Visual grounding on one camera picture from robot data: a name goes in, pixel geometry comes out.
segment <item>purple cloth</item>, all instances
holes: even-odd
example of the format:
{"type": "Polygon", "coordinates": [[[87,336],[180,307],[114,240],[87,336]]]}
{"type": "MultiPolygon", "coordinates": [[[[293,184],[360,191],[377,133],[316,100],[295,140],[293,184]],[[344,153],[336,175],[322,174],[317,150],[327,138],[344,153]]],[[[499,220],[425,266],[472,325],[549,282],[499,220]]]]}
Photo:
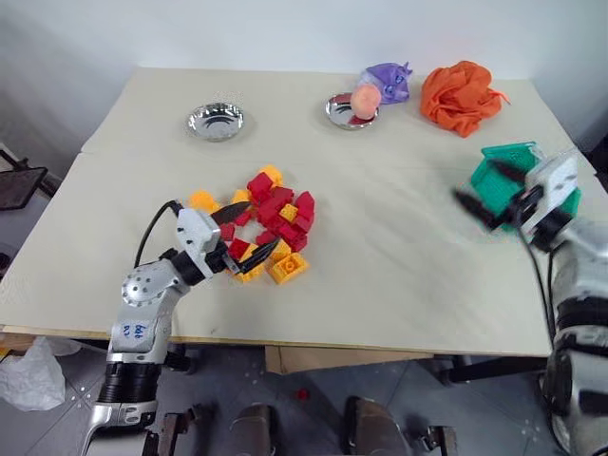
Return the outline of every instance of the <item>purple cloth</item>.
{"type": "Polygon", "coordinates": [[[402,103],[409,98],[408,77],[411,69],[408,65],[409,62],[403,66],[399,64],[370,66],[361,73],[358,85],[374,84],[382,95],[381,105],[402,103]]]}

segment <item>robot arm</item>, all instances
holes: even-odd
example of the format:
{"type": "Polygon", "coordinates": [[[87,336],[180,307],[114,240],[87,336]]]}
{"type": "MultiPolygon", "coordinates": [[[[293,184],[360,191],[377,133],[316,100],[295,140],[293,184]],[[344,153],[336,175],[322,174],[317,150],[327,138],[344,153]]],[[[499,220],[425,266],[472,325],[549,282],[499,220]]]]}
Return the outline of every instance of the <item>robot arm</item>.
{"type": "Polygon", "coordinates": [[[145,428],[156,418],[157,382],[175,306],[205,278],[226,268],[247,273],[276,247],[278,239],[258,247],[242,263],[230,258],[219,225],[237,217],[248,205],[233,204],[212,216],[181,209],[176,233],[184,250],[137,266],[127,275],[111,331],[105,382],[91,412],[82,456],[113,454],[115,445],[120,445],[122,454],[157,454],[157,436],[145,428]],[[108,432],[112,439],[105,438],[108,432]]]}

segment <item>yellow toy block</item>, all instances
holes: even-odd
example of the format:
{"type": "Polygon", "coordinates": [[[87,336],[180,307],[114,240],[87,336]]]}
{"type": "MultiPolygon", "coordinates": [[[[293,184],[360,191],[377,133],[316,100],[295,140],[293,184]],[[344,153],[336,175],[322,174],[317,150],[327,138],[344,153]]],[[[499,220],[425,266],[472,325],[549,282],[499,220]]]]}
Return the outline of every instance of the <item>yellow toy block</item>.
{"type": "Polygon", "coordinates": [[[292,248],[287,245],[283,239],[278,242],[273,252],[270,254],[270,260],[273,263],[279,262],[281,259],[286,257],[292,252],[292,248]]]}
{"type": "Polygon", "coordinates": [[[197,211],[205,211],[208,214],[213,214],[221,208],[221,205],[213,199],[209,192],[199,190],[190,195],[188,207],[196,209],[197,211]]]}
{"type": "Polygon", "coordinates": [[[301,254],[290,254],[281,259],[269,274],[273,277],[277,285],[281,285],[295,276],[302,274],[309,268],[309,263],[301,254]]]}
{"type": "Polygon", "coordinates": [[[242,202],[242,201],[249,201],[249,190],[242,190],[239,188],[235,192],[235,195],[232,197],[232,201],[230,201],[230,203],[234,204],[235,202],[242,202]]]}
{"type": "MultiPolygon", "coordinates": [[[[243,261],[243,260],[247,259],[248,257],[250,257],[256,248],[257,248],[257,245],[249,244],[249,247],[247,247],[247,250],[242,255],[242,257],[240,258],[239,261],[243,261]]],[[[234,277],[239,282],[245,283],[245,282],[249,282],[250,280],[253,280],[257,276],[260,276],[263,272],[264,272],[264,265],[258,264],[254,269],[252,269],[247,274],[235,274],[234,277]]]]}
{"type": "Polygon", "coordinates": [[[285,204],[283,206],[283,209],[281,209],[281,212],[279,212],[279,214],[284,219],[286,219],[287,221],[292,223],[295,219],[295,216],[297,216],[297,207],[292,206],[291,204],[285,204]]]}
{"type": "Polygon", "coordinates": [[[283,185],[283,175],[281,174],[281,172],[278,169],[276,169],[275,166],[273,166],[271,164],[267,164],[263,168],[260,168],[260,170],[258,172],[266,173],[266,176],[268,176],[270,178],[270,180],[273,182],[273,187],[277,187],[277,186],[280,187],[283,185]]]}

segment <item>red lego brick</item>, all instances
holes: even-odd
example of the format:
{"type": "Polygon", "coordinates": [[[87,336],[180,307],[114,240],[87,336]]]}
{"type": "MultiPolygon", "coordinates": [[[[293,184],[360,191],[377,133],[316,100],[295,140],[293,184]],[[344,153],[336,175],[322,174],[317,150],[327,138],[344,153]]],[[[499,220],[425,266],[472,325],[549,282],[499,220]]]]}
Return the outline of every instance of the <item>red lego brick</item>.
{"type": "Polygon", "coordinates": [[[283,238],[283,240],[290,245],[290,247],[292,245],[290,244],[290,242],[301,236],[301,233],[288,223],[285,223],[283,226],[281,226],[278,229],[278,233],[283,238]]]}
{"type": "Polygon", "coordinates": [[[288,239],[283,239],[283,240],[285,240],[285,242],[287,242],[287,245],[289,245],[292,248],[292,252],[299,252],[304,247],[306,247],[306,243],[308,242],[308,237],[306,235],[300,234],[291,240],[288,240],[288,239]]]}
{"type": "Polygon", "coordinates": [[[276,239],[276,234],[273,233],[272,231],[266,230],[261,235],[256,237],[256,244],[257,245],[267,244],[268,242],[272,242],[275,239],[276,239]]]}
{"type": "Polygon", "coordinates": [[[252,211],[245,211],[240,216],[235,218],[235,224],[238,226],[245,226],[253,216],[254,213],[252,211]]]}
{"type": "Polygon", "coordinates": [[[260,204],[270,197],[272,187],[273,181],[266,173],[259,173],[247,184],[247,189],[251,192],[251,197],[256,204],[260,204]]]}
{"type": "Polygon", "coordinates": [[[278,214],[281,207],[282,204],[280,199],[275,197],[266,199],[257,210],[257,221],[266,226],[266,223],[278,214]]]}
{"type": "Polygon", "coordinates": [[[304,219],[314,219],[314,209],[309,206],[302,206],[297,208],[297,214],[304,219]]]}
{"type": "Polygon", "coordinates": [[[275,187],[273,197],[278,198],[282,202],[282,206],[294,200],[294,190],[286,187],[275,187]]]}
{"type": "Polygon", "coordinates": [[[235,236],[235,224],[234,223],[222,223],[219,226],[221,231],[221,238],[223,240],[232,240],[235,236]]]}
{"type": "Polygon", "coordinates": [[[304,216],[298,214],[295,216],[294,226],[299,228],[304,233],[308,233],[311,230],[311,226],[313,226],[313,222],[314,215],[311,218],[305,218],[304,216]]]}
{"type": "Polygon", "coordinates": [[[244,240],[235,237],[235,239],[230,244],[230,247],[228,247],[228,255],[230,255],[230,257],[232,257],[236,261],[239,261],[240,258],[245,254],[245,251],[248,247],[249,242],[245,242],[244,240]]]}
{"type": "Polygon", "coordinates": [[[281,226],[286,225],[286,224],[287,224],[287,220],[285,218],[280,217],[280,216],[275,216],[264,226],[268,231],[271,231],[272,233],[275,233],[275,235],[278,235],[278,232],[279,232],[281,226]]]}
{"type": "Polygon", "coordinates": [[[307,208],[314,211],[314,198],[311,192],[304,192],[295,199],[295,207],[298,209],[307,208]]]}

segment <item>white wall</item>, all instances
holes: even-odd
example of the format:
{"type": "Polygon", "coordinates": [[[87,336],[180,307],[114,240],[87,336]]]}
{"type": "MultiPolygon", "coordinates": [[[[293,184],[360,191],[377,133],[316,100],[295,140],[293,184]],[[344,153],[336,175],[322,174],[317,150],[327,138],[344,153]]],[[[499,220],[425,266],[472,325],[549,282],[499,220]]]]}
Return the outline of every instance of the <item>white wall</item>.
{"type": "Polygon", "coordinates": [[[0,139],[65,174],[133,66],[358,72],[474,60],[608,131],[606,0],[0,0],[0,139]]]}

